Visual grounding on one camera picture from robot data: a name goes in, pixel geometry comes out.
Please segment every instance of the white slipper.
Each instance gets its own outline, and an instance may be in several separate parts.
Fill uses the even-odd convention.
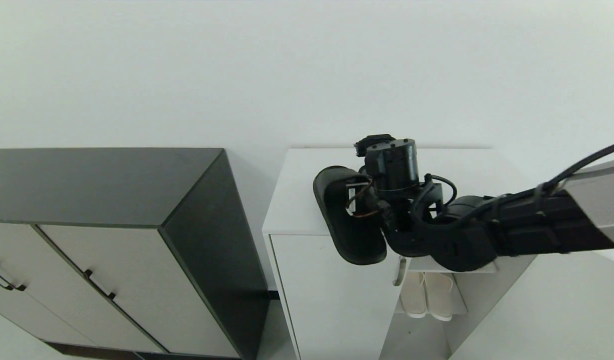
[[[420,319],[427,314],[425,276],[422,272],[407,272],[400,290],[400,303],[405,314]]]
[[[440,272],[425,273],[425,289],[429,313],[439,321],[448,322],[454,315],[452,288],[454,280]]]

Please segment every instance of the cabinet handle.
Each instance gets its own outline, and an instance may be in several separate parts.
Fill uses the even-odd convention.
[[[3,280],[5,283],[7,283],[7,286],[3,286],[3,284],[0,283],[0,287],[5,289],[5,290],[17,290],[19,292],[24,292],[25,289],[27,289],[27,287],[25,285],[19,285],[18,287],[14,286],[14,284],[12,284],[11,282],[9,282],[6,278],[4,278],[1,274],[0,274],[0,280]]]
[[[92,275],[94,274],[94,271],[91,271],[90,269],[86,269],[84,272],[85,275],[85,280],[87,280],[87,282],[92,285],[92,287],[94,287],[94,289],[96,289],[97,291],[101,292],[101,294],[103,294],[106,298],[108,298],[109,300],[114,300],[114,298],[116,298],[116,294],[113,292],[109,292],[109,294],[106,294],[105,291],[103,291],[103,289],[101,289],[100,286],[96,285],[96,283],[94,282],[94,280],[92,280]]]
[[[405,279],[405,273],[407,272],[407,259],[403,256],[400,256],[398,260],[398,275],[396,275],[396,280],[393,281],[394,287],[400,287],[403,284],[403,279]]]

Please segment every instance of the white cabinet top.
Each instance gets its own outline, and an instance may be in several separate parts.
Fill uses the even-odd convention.
[[[316,203],[312,183],[329,166],[358,170],[364,158],[353,148],[292,148],[269,204],[263,233],[285,235],[329,235]],[[419,177],[426,173],[451,180],[458,196],[499,196],[535,187],[506,157],[488,148],[419,148]],[[451,189],[442,185],[445,201]]]

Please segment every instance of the cabinet door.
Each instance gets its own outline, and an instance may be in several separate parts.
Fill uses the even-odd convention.
[[[170,352],[239,357],[156,229],[41,228]]]
[[[98,346],[161,352],[31,226],[0,223],[0,262],[29,296]]]
[[[12,276],[18,273],[16,270],[10,264],[10,259],[0,255],[0,275],[13,285],[29,286],[30,283],[26,278],[20,275]],[[1,279],[0,284],[7,285]],[[96,346],[92,340],[74,330],[60,317],[29,296],[27,290],[7,290],[0,286],[0,314],[39,339],[62,344]]]
[[[401,258],[387,248],[378,264],[350,264],[325,235],[271,235],[271,244],[301,360],[378,360]]]

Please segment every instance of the black cabinet top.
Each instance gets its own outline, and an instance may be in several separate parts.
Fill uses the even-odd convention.
[[[0,149],[0,222],[156,228],[223,151]]]

